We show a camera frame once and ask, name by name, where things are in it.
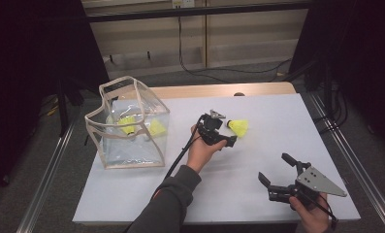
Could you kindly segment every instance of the power cord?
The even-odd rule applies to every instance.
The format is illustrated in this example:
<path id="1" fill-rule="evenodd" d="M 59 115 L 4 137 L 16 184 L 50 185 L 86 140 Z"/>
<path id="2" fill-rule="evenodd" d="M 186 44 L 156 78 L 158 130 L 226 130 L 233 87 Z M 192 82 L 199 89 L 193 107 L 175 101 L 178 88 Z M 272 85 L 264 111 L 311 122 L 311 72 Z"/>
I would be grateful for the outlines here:
<path id="1" fill-rule="evenodd" d="M 311 203 L 313 203 L 317 208 L 319 208 L 319 209 L 320 209 L 321 211 L 323 211 L 325 214 L 327 214 L 328 216 L 331 217 L 331 219 L 332 219 L 331 228 L 332 228 L 332 230 L 335 231 L 336 228 L 337 228 L 337 222 L 338 222 L 338 219 L 337 219 L 337 217 L 335 217 L 334 213 L 332 212 L 332 208 L 331 208 L 331 206 L 329 205 L 328 201 L 327 201 L 325 198 L 323 198 L 322 195 L 319 194 L 319 197 L 322 198 L 322 199 L 325 201 L 326 205 L 328 206 L 328 210 L 327 210 L 327 209 L 325 209 L 323 206 L 321 206 L 317 201 L 311 199 L 311 198 L 308 197 L 307 195 L 304 195 L 303 193 L 300 193 L 300 194 L 301 194 L 303 197 L 305 197 L 306 199 L 308 199 Z"/>
<path id="2" fill-rule="evenodd" d="M 198 130 L 198 124 L 199 122 L 203 119 L 203 117 L 199 117 L 198 121 L 196 122 L 195 124 L 195 128 L 192 132 L 192 135 L 191 137 L 189 138 L 188 142 L 186 143 L 185 147 L 182 149 L 182 151 L 180 152 L 179 156 L 176 158 L 175 162 L 172 164 L 171 168 L 168 170 L 168 173 L 167 175 L 165 176 L 164 180 L 167 179 L 171 174 L 172 172 L 174 171 L 174 169 L 176 168 L 176 166 L 178 165 L 178 163 L 180 162 L 180 160 L 183 158 L 183 156 L 186 154 L 186 152 L 189 150 L 189 148 L 192 146 L 192 144 L 195 142 L 195 140 L 197 140 L 198 138 L 196 138 L 195 140 L 193 139 L 193 136 L 195 135 L 196 131 Z"/>
<path id="3" fill-rule="evenodd" d="M 214 79 L 214 80 L 217 80 L 217 81 L 220 81 L 220 82 L 223 82 L 223 83 L 230 83 L 228 81 L 224 81 L 224 80 L 221 80 L 221 79 L 218 79 L 217 77 L 214 77 L 214 76 L 210 76 L 210 75 L 205 75 L 205 74 L 197 74 L 197 73 L 201 73 L 201 72 L 205 72 L 205 71 L 232 71 L 232 72 L 240 72 L 240 73 L 246 73 L 246 74 L 262 74 L 262 73 L 267 73 L 267 72 L 270 72 L 270 71 L 274 71 L 275 70 L 275 75 L 274 75 L 274 78 L 267 81 L 267 83 L 270 83 L 272 81 L 274 81 L 276 78 L 277 78 L 277 71 L 278 69 L 284 65 L 285 63 L 289 62 L 292 60 L 292 58 L 289 58 L 289 59 L 286 59 L 282 62 L 280 62 L 277 66 L 271 68 L 271 69 L 268 69 L 268 70 L 263 70 L 263 71 L 243 71 L 243 70 L 237 70 L 237 69 L 230 69 L 230 68 L 207 68 L 207 69 L 200 69 L 200 70 L 194 70 L 194 71 L 190 71 L 188 70 L 185 65 L 183 64 L 183 57 L 182 57 L 182 39 L 181 39 L 181 33 L 182 33 L 182 22 L 181 22 L 181 19 L 180 17 L 177 18 L 177 21 L 178 21 L 178 25 L 179 25 L 179 63 L 180 63 L 180 66 L 182 67 L 182 69 L 193 75 L 193 76 L 203 76 L 203 77 L 208 77 L 208 78 L 211 78 L 211 79 Z"/>
<path id="4" fill-rule="evenodd" d="M 334 129 L 339 129 L 348 119 L 349 113 L 348 113 L 348 108 L 347 108 L 347 102 L 346 98 L 343 93 L 340 91 L 340 87 L 337 88 L 336 90 L 336 95 L 335 95 L 335 108 L 334 108 L 334 115 L 337 115 L 334 118 L 333 124 L 321 129 L 319 131 L 319 134 L 324 134 L 328 131 L 334 130 Z M 328 116 L 322 116 L 319 118 L 315 118 L 313 121 L 315 123 L 319 122 L 322 119 L 328 118 Z"/>
<path id="5" fill-rule="evenodd" d="M 340 115 L 341 115 L 341 112 L 342 112 L 342 110 L 340 108 L 340 103 L 339 103 L 339 100 L 338 100 L 338 93 L 339 93 L 339 91 L 338 91 L 338 89 L 335 89 L 335 90 L 332 90 L 332 92 L 336 93 L 335 107 L 333 108 L 333 116 L 336 115 L 339 112 L 338 117 L 337 117 L 337 118 L 339 118 Z M 319 121 L 321 121 L 323 119 L 328 119 L 329 117 L 330 116 L 328 116 L 328 115 L 324 115 L 324 116 L 321 116 L 321 117 L 313 118 L 312 120 L 316 124 L 316 123 L 318 123 Z"/>

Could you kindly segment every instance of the metal rail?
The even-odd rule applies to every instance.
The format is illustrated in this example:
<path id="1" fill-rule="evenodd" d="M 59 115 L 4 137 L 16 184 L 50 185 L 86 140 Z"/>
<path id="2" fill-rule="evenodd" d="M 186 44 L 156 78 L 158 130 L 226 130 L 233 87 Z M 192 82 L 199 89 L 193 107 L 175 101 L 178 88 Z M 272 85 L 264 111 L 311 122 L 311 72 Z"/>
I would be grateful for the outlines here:
<path id="1" fill-rule="evenodd" d="M 194 17 L 223 15 L 236 13 L 254 13 L 254 12 L 273 12 L 309 9 L 314 1 L 299 2 L 280 2 L 264 3 L 252 5 L 233 5 L 221 7 L 201 7 L 201 8 L 183 8 L 183 9 L 164 9 L 154 11 L 128 12 L 128 13 L 110 13 L 110 14 L 90 14 L 86 17 L 47 17 L 42 18 L 43 24 L 64 24 L 64 23 L 88 23 L 88 22 L 107 22 L 123 21 L 134 19 L 148 19 L 161 17 Z"/>
<path id="2" fill-rule="evenodd" d="M 319 112 L 319 115 L 323 117 L 325 115 L 323 101 L 320 99 L 319 96 L 314 96 L 310 94 L 309 97 L 311 98 L 313 104 Z M 347 143 L 346 138 L 343 136 L 340 130 L 336 128 L 336 124 L 330 122 L 329 120 L 326 120 L 325 124 L 327 127 L 334 128 L 330 130 L 332 137 L 339 146 L 339 149 L 341 150 L 344 158 L 349 164 L 349 167 L 355 174 L 358 182 L 361 184 L 361 187 L 369 198 L 371 204 L 376 209 L 377 213 L 385 224 L 385 197 L 374 184 L 373 180 L 370 178 L 369 174 L 365 170 L 355 151 Z"/>
<path id="3" fill-rule="evenodd" d="M 16 233 L 32 232 L 35 223 L 38 219 L 39 213 L 41 212 L 41 209 L 47 199 L 50 185 L 52 184 L 53 178 L 55 177 L 62 155 L 68 145 L 69 139 L 71 138 L 72 132 L 75 128 L 76 122 L 79 119 L 79 116 L 80 110 L 75 113 L 74 118 L 70 123 L 68 129 L 66 130 L 64 135 L 59 138 L 58 144 L 56 145 L 55 151 L 52 154 L 52 158 L 50 159 L 49 165 L 44 173 L 43 178 L 41 179 L 37 190 L 35 191 L 34 197 L 32 198 L 32 201 L 29 204 L 28 209 L 26 210 L 26 213 L 23 216 Z"/>

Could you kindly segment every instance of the black cable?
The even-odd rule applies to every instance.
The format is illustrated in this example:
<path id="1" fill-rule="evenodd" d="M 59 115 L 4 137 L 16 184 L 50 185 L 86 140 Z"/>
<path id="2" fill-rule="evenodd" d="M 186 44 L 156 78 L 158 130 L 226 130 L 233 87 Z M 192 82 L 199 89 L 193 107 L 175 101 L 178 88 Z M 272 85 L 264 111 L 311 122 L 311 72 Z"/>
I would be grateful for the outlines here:
<path id="1" fill-rule="evenodd" d="M 177 18 L 177 21 L 178 21 L 178 25 L 179 25 L 179 37 L 178 37 L 179 38 L 179 63 L 180 63 L 180 66 L 182 67 L 182 69 L 185 72 L 187 72 L 187 73 L 189 73 L 191 75 L 208 77 L 208 78 L 215 79 L 215 80 L 223 82 L 223 83 L 230 83 L 230 82 L 218 79 L 217 77 L 214 77 L 214 76 L 203 75 L 203 74 L 196 74 L 196 73 L 205 72 L 205 71 L 232 71 L 232 72 L 240 72 L 240 73 L 247 73 L 247 74 L 262 74 L 262 73 L 267 73 L 267 72 L 276 70 L 274 78 L 272 80 L 270 80 L 270 81 L 267 81 L 267 83 L 270 83 L 270 82 L 274 81 L 277 78 L 277 74 L 276 74 L 277 73 L 277 69 L 279 69 L 279 67 L 282 66 L 283 64 L 285 64 L 286 62 L 292 60 L 292 58 L 286 59 L 286 60 L 280 62 L 277 66 L 275 66 L 275 67 L 273 67 L 271 69 L 268 69 L 268 70 L 263 70 L 263 71 L 243 71 L 243 70 L 230 69 L 230 68 L 206 68 L 206 69 L 190 71 L 183 64 L 182 40 L 181 40 L 182 23 L 181 23 L 180 17 Z"/>
<path id="2" fill-rule="evenodd" d="M 323 198 L 323 196 L 321 196 L 319 194 L 319 196 L 325 201 L 325 203 L 328 205 L 328 209 L 325 209 L 322 205 L 320 205 L 319 203 L 317 203 L 315 200 L 313 200 L 312 198 L 308 197 L 307 195 L 305 195 L 303 192 L 298 192 L 299 194 L 301 194 L 303 197 L 305 197 L 308 201 L 310 201 L 311 203 L 313 203 L 317 208 L 319 208 L 321 211 L 323 211 L 325 214 L 327 214 L 328 216 L 330 216 L 332 218 L 332 229 L 335 230 L 337 228 L 337 222 L 338 222 L 338 219 L 337 217 L 335 217 L 334 213 L 332 212 L 332 208 L 331 206 L 329 205 L 328 201 Z"/>
<path id="3" fill-rule="evenodd" d="M 333 114 L 337 114 L 338 111 L 340 111 L 340 114 L 338 115 L 337 119 L 340 117 L 341 115 L 341 107 L 340 107 L 340 103 L 339 103 L 339 100 L 338 100 L 338 89 L 335 89 L 335 90 L 332 90 L 336 93 L 336 97 L 335 97 L 335 101 L 336 101 L 336 104 L 335 104 L 335 107 L 333 108 Z M 316 124 L 317 122 L 321 121 L 322 119 L 328 119 L 329 116 L 328 115 L 324 115 L 324 116 L 321 116 L 321 117 L 317 117 L 317 118 L 313 118 L 313 122 Z"/>
<path id="4" fill-rule="evenodd" d="M 168 170 L 168 173 L 165 176 L 164 180 L 167 179 L 172 174 L 172 172 L 176 168 L 177 164 L 180 162 L 180 160 L 183 158 L 183 156 L 189 150 L 189 148 L 192 145 L 192 143 L 195 142 L 195 140 L 193 140 L 193 136 L 195 135 L 196 130 L 198 129 L 198 124 L 199 124 L 199 121 L 201 121 L 201 119 L 202 119 L 202 116 L 199 117 L 198 122 L 196 122 L 195 129 L 193 130 L 191 137 L 189 138 L 189 140 L 186 143 L 185 147 L 180 152 L 179 156 L 176 158 L 175 162 L 172 164 L 171 168 Z"/>
<path id="5" fill-rule="evenodd" d="M 340 106 L 339 93 L 340 93 L 340 88 L 337 90 L 337 93 L 335 95 L 337 110 L 339 110 L 339 114 L 337 115 L 335 122 L 338 122 L 340 120 L 340 117 L 342 116 L 342 107 Z"/>
<path id="6" fill-rule="evenodd" d="M 344 97 L 343 94 L 341 94 L 342 96 L 342 102 L 343 102 L 343 106 L 344 106 L 344 110 L 345 110 L 345 115 L 343 117 L 343 120 L 341 122 L 338 122 L 340 120 L 340 115 L 338 116 L 337 120 L 334 122 L 333 125 L 330 125 L 324 129 L 322 129 L 321 131 L 319 131 L 319 134 L 324 134 L 330 130 L 334 130 L 334 129 L 338 129 L 340 128 L 348 119 L 348 116 L 349 116 L 349 113 L 348 113 L 348 110 L 347 110 L 347 102 L 346 102 L 346 99 Z"/>
<path id="7" fill-rule="evenodd" d="M 349 28 L 349 26 L 350 26 L 351 18 L 353 17 L 353 13 L 354 13 L 356 4 L 357 4 L 357 0 L 355 0 L 355 1 L 353 2 L 352 9 L 351 9 L 351 11 L 350 11 L 350 15 L 348 16 L 348 20 L 346 21 L 346 24 L 345 24 L 345 26 L 343 27 L 343 29 L 342 29 L 341 27 L 339 27 L 339 28 L 337 29 L 337 32 L 334 33 L 334 37 L 332 38 L 331 42 L 330 42 L 330 43 L 327 45 L 327 47 L 323 50 L 323 52 L 324 52 L 325 54 L 327 54 L 329 51 L 332 51 L 333 54 L 335 54 L 335 53 L 338 52 L 338 50 L 339 50 L 339 48 L 340 48 L 340 46 L 341 46 L 341 42 L 344 40 L 344 37 L 345 37 L 345 35 L 346 35 L 346 32 L 347 32 L 347 30 L 348 30 L 348 28 Z M 337 38 L 338 36 L 340 36 L 340 42 L 338 43 L 337 48 L 333 48 L 333 47 L 335 46 L 335 41 L 336 41 L 336 38 Z M 323 134 L 323 133 L 328 132 L 328 131 L 330 131 L 330 130 L 337 129 L 337 128 L 341 127 L 341 126 L 346 122 L 347 117 L 348 117 L 348 112 L 347 112 L 347 106 L 346 106 L 346 101 L 344 100 L 344 96 L 342 95 L 342 97 L 343 97 L 343 102 L 344 102 L 344 105 L 345 105 L 345 117 L 344 117 L 343 121 L 342 121 L 341 123 L 337 124 L 337 122 L 340 120 L 340 116 L 341 116 L 341 107 L 339 107 L 339 116 L 337 117 L 337 119 L 336 119 L 336 121 L 335 121 L 335 126 L 333 126 L 333 125 L 328 126 L 328 127 L 324 128 L 323 130 L 319 131 L 319 134 Z"/>
<path id="8" fill-rule="evenodd" d="M 208 77 L 208 78 L 211 78 L 211 79 L 214 79 L 214 80 L 223 82 L 223 83 L 230 83 L 230 82 L 227 82 L 227 81 L 218 79 L 217 77 L 213 77 L 213 76 L 209 76 L 209 75 L 198 75 L 198 74 L 194 74 L 193 72 L 191 72 L 191 71 L 189 71 L 188 69 L 186 69 L 186 67 L 185 67 L 184 64 L 183 64 L 183 57 L 182 57 L 182 40 L 181 40 L 182 25 L 181 25 L 180 17 L 177 18 L 177 22 L 178 22 L 178 24 L 179 24 L 179 63 L 180 63 L 180 66 L 182 67 L 182 69 L 183 69 L 184 71 L 186 71 L 187 73 L 193 75 L 193 76 L 203 76 L 203 77 Z"/>
<path id="9" fill-rule="evenodd" d="M 201 135 L 199 135 L 196 139 L 194 139 L 194 140 L 191 142 L 191 145 L 192 145 L 196 140 L 198 140 L 198 139 L 200 139 L 200 138 L 202 138 Z"/>

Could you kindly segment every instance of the triangular metal plate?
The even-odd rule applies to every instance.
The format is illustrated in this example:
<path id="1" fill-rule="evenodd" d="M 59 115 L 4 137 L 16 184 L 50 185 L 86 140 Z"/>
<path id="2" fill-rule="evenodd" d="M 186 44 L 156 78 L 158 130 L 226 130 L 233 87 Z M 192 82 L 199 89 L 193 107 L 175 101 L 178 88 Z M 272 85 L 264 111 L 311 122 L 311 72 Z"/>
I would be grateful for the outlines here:
<path id="1" fill-rule="evenodd" d="M 347 196 L 345 191 L 312 166 L 298 176 L 298 182 L 315 191 L 341 197 Z"/>

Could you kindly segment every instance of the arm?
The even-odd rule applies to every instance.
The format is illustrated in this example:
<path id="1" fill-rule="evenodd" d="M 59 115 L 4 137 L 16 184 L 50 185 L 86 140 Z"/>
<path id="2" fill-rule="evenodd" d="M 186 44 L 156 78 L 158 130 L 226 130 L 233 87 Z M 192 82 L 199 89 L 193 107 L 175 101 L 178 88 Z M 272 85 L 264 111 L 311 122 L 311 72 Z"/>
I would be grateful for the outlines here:
<path id="1" fill-rule="evenodd" d="M 194 135 L 186 165 L 182 165 L 174 177 L 164 180 L 157 193 L 135 219 L 128 232 L 179 232 L 186 217 L 186 209 L 192 203 L 192 192 L 201 181 L 198 175 L 212 155 L 226 145 L 221 141 L 208 146 L 199 133 Z"/>
<path id="2" fill-rule="evenodd" d="M 318 204 L 328 209 L 328 204 L 325 201 L 327 199 L 326 193 L 321 193 L 322 197 L 318 198 Z M 319 208 L 313 206 L 310 209 L 306 209 L 305 206 L 298 200 L 298 198 L 292 196 L 289 198 L 291 206 L 298 212 L 298 215 L 302 219 L 302 225 L 307 233 L 332 233 L 332 229 L 329 223 L 329 217 L 326 213 Z"/>

